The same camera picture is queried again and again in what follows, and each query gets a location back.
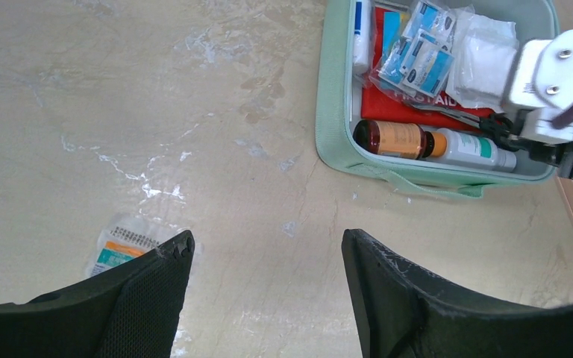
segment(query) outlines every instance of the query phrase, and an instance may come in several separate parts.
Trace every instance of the first aid case handle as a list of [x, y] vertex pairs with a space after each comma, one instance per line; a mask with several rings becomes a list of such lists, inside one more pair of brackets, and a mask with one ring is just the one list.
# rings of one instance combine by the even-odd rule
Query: first aid case handle
[[499, 186], [499, 185], [473, 185], [473, 186], [462, 186], [457, 188], [457, 191], [449, 191], [442, 189], [430, 189], [424, 186], [420, 186], [412, 183], [408, 179], [404, 178], [397, 172], [392, 170], [385, 170], [381, 168], [375, 168], [373, 166], [368, 166], [367, 164], [359, 164], [354, 167], [354, 169], [364, 169], [372, 173], [377, 178], [385, 180], [391, 183], [399, 192], [405, 194], [419, 194], [419, 195], [435, 195], [440, 198], [447, 199], [482, 199], [484, 197], [484, 190], [487, 187]]

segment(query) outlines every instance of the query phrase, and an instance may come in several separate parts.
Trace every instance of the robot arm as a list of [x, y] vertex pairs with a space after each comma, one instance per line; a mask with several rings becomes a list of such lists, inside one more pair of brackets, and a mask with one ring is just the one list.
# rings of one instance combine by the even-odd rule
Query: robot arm
[[511, 146], [573, 179], [573, 30], [522, 46], [502, 107], [514, 123]]

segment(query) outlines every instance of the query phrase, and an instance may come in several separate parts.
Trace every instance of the tiled floor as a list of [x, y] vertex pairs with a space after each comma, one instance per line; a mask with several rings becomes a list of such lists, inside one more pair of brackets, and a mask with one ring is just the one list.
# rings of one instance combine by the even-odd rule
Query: tiled floor
[[[573, 0], [556, 3], [573, 28]], [[0, 303], [82, 280], [121, 212], [191, 228], [202, 248], [178, 356], [357, 357], [349, 227], [477, 291], [573, 302], [573, 229], [554, 183], [451, 203], [319, 160], [324, 11], [0, 0]]]

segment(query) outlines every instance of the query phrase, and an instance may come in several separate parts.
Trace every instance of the amber medicine bottle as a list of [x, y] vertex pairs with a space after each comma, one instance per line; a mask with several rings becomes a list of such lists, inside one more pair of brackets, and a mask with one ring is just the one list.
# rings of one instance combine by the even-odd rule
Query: amber medicine bottle
[[404, 159], [439, 157], [447, 148], [443, 134], [414, 124], [363, 120], [354, 129], [353, 139], [370, 153]]

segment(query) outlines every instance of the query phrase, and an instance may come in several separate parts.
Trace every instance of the mint green first aid case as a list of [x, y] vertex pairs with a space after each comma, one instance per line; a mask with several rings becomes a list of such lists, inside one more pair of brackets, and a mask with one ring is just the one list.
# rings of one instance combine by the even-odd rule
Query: mint green first aid case
[[[409, 7], [412, 0], [394, 2]], [[520, 44], [553, 39], [560, 32], [552, 0], [451, 0], [445, 4], [450, 8], [473, 4], [477, 14], [515, 22]], [[405, 193], [446, 198], [482, 198], [485, 188], [541, 183], [554, 174], [553, 167], [530, 160], [525, 151], [516, 153], [514, 172], [501, 173], [383, 157], [359, 147], [352, 139], [360, 120], [360, 91], [352, 80], [355, 6], [355, 0], [328, 0], [326, 7], [315, 122], [317, 152], [324, 163], [342, 172], [386, 180]]]

